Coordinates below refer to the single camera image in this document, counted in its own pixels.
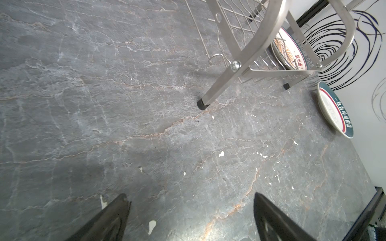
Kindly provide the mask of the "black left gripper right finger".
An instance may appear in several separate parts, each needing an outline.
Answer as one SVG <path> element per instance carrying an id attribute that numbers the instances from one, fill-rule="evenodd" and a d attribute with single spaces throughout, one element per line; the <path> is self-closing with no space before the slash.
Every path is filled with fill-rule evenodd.
<path id="1" fill-rule="evenodd" d="M 263 194 L 256 193 L 253 213 L 261 241 L 313 241 L 314 238 Z"/>

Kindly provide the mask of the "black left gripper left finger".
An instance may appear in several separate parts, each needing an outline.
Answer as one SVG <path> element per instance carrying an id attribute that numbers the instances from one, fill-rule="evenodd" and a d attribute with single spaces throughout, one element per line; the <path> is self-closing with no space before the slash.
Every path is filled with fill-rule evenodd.
<path id="1" fill-rule="evenodd" d="M 81 229 L 67 238 L 68 241 L 121 241 L 127 225 L 131 202 L 122 193 Z"/>

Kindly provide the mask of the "green rim red ring plate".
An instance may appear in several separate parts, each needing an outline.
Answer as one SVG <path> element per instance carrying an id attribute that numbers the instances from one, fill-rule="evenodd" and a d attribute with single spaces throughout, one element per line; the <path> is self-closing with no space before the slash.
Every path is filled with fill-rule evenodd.
<path id="1" fill-rule="evenodd" d="M 354 136 L 350 117 L 337 94 L 325 82 L 317 85 L 318 105 L 327 122 L 348 139 Z"/>

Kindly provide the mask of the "sunburst plate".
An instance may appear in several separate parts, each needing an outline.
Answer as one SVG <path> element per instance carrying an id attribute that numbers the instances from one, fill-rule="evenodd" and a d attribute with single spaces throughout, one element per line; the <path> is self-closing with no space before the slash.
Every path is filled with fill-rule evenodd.
<path id="1" fill-rule="evenodd" d="M 288 70 L 308 70 L 306 60 L 288 32 L 281 28 L 271 43 L 276 59 Z"/>

